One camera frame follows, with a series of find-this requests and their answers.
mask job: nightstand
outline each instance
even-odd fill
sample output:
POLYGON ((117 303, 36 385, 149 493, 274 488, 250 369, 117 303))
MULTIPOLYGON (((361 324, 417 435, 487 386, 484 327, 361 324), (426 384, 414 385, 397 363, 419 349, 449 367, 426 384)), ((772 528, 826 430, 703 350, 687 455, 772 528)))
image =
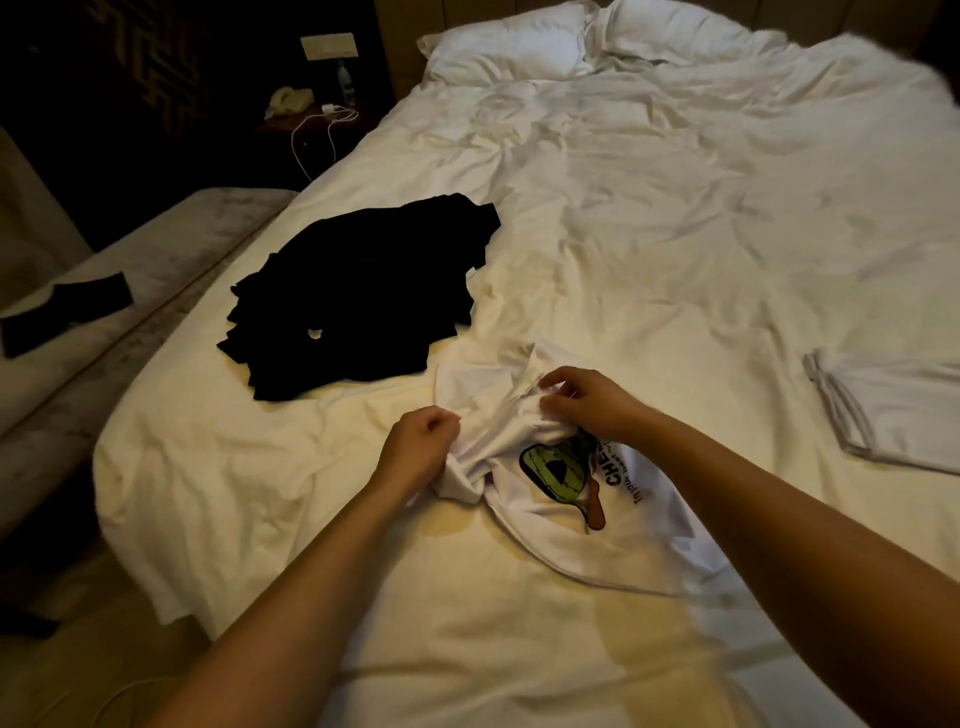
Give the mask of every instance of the nightstand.
POLYGON ((296 116, 275 116, 260 124, 253 130, 254 159, 260 170, 263 182, 260 186, 280 187, 285 189, 304 189, 311 180, 316 180, 329 169, 333 163, 333 149, 330 140, 336 147, 336 160, 346 157, 360 140, 376 128, 383 118, 383 113, 377 107, 358 101, 356 105, 357 118, 352 121, 338 121, 330 125, 323 116, 320 104, 314 104, 304 113, 296 116), (294 137, 297 157, 294 158, 290 148, 290 134, 307 119, 294 137))

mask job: folded white garment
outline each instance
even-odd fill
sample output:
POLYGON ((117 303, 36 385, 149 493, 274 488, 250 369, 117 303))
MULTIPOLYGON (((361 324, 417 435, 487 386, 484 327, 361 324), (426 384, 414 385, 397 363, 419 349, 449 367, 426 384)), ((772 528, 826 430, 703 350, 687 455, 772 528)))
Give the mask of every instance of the folded white garment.
POLYGON ((483 497, 522 546, 567 576, 685 594, 727 561, 712 540, 694 536, 670 480, 640 453, 540 411, 540 378, 573 358, 528 344, 493 366, 442 364, 437 404, 462 420, 437 493, 483 497))
POLYGON ((804 357, 840 447, 869 460, 960 474, 960 361, 804 357))

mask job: white pillow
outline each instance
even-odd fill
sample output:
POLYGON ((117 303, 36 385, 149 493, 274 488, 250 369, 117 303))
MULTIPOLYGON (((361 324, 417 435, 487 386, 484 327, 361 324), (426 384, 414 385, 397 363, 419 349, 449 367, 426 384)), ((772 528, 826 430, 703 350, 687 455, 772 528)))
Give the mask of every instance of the white pillow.
POLYGON ((590 32, 607 53, 679 65, 737 61, 788 44, 780 31, 753 32, 719 13, 674 0, 614 0, 590 32))
POLYGON ((584 36, 598 11, 589 0, 576 0, 424 36, 417 42, 427 57, 423 78, 479 86, 582 76, 592 70, 584 36))

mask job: white duvet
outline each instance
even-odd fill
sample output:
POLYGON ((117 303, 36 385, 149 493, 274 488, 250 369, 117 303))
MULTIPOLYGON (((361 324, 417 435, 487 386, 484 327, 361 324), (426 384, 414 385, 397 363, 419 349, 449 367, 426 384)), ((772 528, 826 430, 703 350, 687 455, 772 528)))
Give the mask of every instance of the white duvet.
MULTIPOLYGON (((194 614, 215 636, 364 484, 399 415, 432 401, 439 360, 538 339, 958 577, 960 480, 841 452, 801 362, 817 347, 960 355, 958 188, 945 86, 848 36, 706 66, 424 86, 136 380, 96 450, 104 532, 161 619, 194 614), (215 346, 229 287, 314 220, 450 192, 503 221, 469 281, 473 326, 422 376, 254 401, 215 346)), ((346 275, 363 295, 363 271, 346 275)), ((432 497, 386 559, 324 724, 856 724, 732 571, 722 598, 591 588, 484 506, 432 497)))

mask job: water bottle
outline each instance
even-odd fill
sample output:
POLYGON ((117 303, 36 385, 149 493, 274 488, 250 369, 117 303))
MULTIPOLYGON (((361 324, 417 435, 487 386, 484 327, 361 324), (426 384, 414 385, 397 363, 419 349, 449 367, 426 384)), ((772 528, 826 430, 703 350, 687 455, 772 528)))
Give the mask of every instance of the water bottle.
POLYGON ((353 80, 343 61, 337 60, 337 81, 340 82, 340 92, 344 95, 344 106, 353 108, 357 103, 357 96, 353 92, 353 80))

